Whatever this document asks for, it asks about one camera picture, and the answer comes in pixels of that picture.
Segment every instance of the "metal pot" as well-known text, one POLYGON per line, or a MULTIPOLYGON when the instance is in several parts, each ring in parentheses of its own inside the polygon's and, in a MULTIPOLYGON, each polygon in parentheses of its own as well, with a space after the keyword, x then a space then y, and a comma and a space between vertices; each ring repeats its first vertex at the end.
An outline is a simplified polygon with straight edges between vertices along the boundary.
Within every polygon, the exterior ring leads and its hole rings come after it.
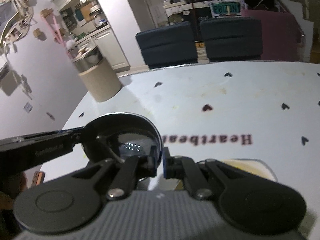
POLYGON ((84 72, 97 65, 103 56, 98 48, 83 48, 79 50, 79 54, 74 58, 73 63, 75 64, 79 73, 84 72))

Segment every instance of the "table stain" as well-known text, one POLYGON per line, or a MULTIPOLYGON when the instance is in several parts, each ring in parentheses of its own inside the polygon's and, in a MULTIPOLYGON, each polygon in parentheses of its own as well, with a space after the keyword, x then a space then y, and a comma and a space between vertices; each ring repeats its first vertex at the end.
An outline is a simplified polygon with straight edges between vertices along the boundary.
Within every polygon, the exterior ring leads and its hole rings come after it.
POLYGON ((227 94, 227 90, 226 90, 225 88, 220 89, 220 92, 221 92, 222 94, 224 94, 224 95, 227 94))

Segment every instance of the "white table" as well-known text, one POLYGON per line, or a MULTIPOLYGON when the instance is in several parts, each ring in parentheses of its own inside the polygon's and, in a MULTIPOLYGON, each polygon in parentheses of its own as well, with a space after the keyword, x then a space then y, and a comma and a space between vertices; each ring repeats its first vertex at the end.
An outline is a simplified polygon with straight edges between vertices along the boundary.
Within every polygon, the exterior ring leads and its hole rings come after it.
MULTIPOLYGON (((166 136, 165 145, 171 155, 190 156, 195 161, 262 160, 280 183, 304 196, 308 215, 302 230, 310 231, 309 239, 319 240, 317 73, 320 65, 301 62, 223 62, 133 74, 120 78, 125 86, 106 102, 96 103, 88 93, 64 129, 84 126, 105 113, 132 112, 149 118, 166 136), (289 109, 283 110, 283 103, 289 109), (213 110, 204 112, 206 104, 213 110), (187 136, 185 143, 179 142, 184 141, 182 136, 187 136), (308 139, 305 145, 302 137, 308 139)), ((42 170, 47 181, 80 169, 87 162, 81 146, 76 145, 72 153, 45 163, 42 170)), ((160 165, 150 188, 172 187, 162 178, 162 170, 160 165)))

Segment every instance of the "silver bolt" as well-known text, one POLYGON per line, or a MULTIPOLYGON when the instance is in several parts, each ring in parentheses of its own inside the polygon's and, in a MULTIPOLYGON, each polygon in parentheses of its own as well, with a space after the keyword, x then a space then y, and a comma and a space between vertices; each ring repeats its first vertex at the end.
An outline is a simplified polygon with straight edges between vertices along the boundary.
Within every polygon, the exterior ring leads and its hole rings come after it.
POLYGON ((196 191, 196 194, 200 199, 203 199, 210 197, 212 195, 212 191, 208 188, 200 188, 196 191))
POLYGON ((121 197, 124 194, 124 191, 120 188, 112 188, 108 190, 108 195, 110 197, 121 197))

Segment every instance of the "door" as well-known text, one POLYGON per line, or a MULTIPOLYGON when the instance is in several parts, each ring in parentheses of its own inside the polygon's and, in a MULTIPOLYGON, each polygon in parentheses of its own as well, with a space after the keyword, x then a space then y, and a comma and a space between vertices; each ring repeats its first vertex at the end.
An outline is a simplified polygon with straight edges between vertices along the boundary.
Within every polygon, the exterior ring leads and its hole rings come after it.
POLYGON ((111 29, 94 36, 94 42, 113 69, 129 66, 122 49, 111 29))

